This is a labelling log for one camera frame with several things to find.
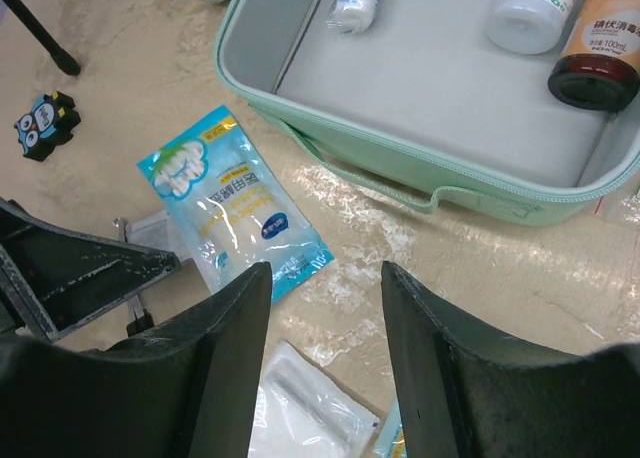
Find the clear plastic bag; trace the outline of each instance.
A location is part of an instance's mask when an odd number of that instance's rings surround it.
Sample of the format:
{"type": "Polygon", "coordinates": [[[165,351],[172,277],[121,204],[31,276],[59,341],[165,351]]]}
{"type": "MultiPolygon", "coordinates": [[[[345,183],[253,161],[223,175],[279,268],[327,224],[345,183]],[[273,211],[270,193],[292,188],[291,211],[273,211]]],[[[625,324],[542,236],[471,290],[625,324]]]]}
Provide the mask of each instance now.
{"type": "Polygon", "coordinates": [[[407,458],[397,400],[384,422],[373,452],[383,458],[407,458]]]}
{"type": "Polygon", "coordinates": [[[249,458],[357,458],[378,426],[288,343],[281,342],[258,387],[249,458]]]}
{"type": "Polygon", "coordinates": [[[275,301],[333,259],[224,106],[138,168],[212,293],[253,263],[269,261],[275,301]]]}
{"type": "Polygon", "coordinates": [[[327,24],[343,33],[367,30],[378,14],[380,0],[335,0],[327,24]]]}
{"type": "Polygon", "coordinates": [[[191,259],[191,252],[184,244],[179,230],[167,214],[167,210],[159,211],[140,221],[127,225],[127,240],[136,245],[171,251],[181,263],[191,259]]]}
{"type": "Polygon", "coordinates": [[[619,190],[603,196],[593,212],[605,221],[618,225],[637,227],[640,225],[640,175],[619,190]]]}

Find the black metal stand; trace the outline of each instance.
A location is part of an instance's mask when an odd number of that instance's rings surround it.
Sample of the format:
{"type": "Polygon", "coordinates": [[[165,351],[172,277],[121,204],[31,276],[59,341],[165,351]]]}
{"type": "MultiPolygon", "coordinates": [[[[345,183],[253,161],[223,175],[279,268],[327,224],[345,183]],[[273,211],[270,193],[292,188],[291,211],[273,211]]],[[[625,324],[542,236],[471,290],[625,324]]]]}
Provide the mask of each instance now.
{"type": "Polygon", "coordinates": [[[7,7],[18,17],[18,19],[27,27],[36,40],[49,52],[51,58],[58,65],[58,68],[67,75],[76,76],[80,74],[80,65],[78,62],[62,48],[49,32],[40,24],[40,22],[29,11],[29,8],[22,3],[21,0],[2,0],[7,7]]]}
{"type": "Polygon", "coordinates": [[[0,199],[0,334],[56,341],[180,267],[173,254],[76,233],[0,199]]]}

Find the white package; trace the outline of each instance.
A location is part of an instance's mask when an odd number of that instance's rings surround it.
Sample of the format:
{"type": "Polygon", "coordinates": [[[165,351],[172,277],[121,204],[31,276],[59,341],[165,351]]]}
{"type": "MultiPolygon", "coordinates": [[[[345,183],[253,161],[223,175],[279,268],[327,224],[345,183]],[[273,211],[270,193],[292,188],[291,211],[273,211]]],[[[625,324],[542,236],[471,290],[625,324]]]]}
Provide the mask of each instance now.
{"type": "Polygon", "coordinates": [[[361,33],[371,26],[378,14],[380,0],[335,0],[329,26],[343,33],[361,33]]]}
{"type": "Polygon", "coordinates": [[[138,163],[212,293],[271,263],[272,301],[333,255],[226,106],[138,163]]]}
{"type": "Polygon", "coordinates": [[[258,387],[250,458],[357,458],[379,424],[281,342],[258,387]]]}

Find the blue packet label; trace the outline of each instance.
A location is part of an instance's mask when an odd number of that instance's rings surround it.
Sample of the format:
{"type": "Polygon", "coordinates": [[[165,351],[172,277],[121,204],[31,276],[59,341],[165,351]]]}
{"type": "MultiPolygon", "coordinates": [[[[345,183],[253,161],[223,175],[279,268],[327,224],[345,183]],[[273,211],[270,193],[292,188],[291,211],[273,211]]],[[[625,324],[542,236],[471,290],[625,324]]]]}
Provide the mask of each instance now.
{"type": "Polygon", "coordinates": [[[398,400],[393,404],[373,452],[383,458],[407,458],[398,400]]]}
{"type": "Polygon", "coordinates": [[[276,301],[333,255],[225,106],[138,163],[212,293],[258,261],[276,301]]]}

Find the floor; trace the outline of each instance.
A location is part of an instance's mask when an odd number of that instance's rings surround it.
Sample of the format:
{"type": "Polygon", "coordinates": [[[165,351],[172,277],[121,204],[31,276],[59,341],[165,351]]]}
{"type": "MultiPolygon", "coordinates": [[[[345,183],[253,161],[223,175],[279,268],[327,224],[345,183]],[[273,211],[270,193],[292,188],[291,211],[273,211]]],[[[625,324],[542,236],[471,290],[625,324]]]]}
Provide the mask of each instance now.
{"type": "MultiPolygon", "coordinates": [[[[224,88],[212,48],[224,6],[201,0],[24,0],[78,57],[60,73],[7,12],[0,25],[0,195],[70,229],[116,237],[116,216],[161,202],[138,160],[220,104],[236,115],[336,261],[273,309],[265,357],[289,340],[381,417],[394,399],[380,298],[383,260],[452,303],[527,340],[572,353],[640,340],[639,235],[585,212],[528,229],[447,207],[425,217],[325,171],[224,88]],[[12,125],[40,93],[73,96],[83,122],[44,163],[21,157],[12,125]]],[[[196,269],[148,290],[164,320],[208,295],[196,269]]],[[[62,341],[125,337],[120,307],[62,341]]]]}

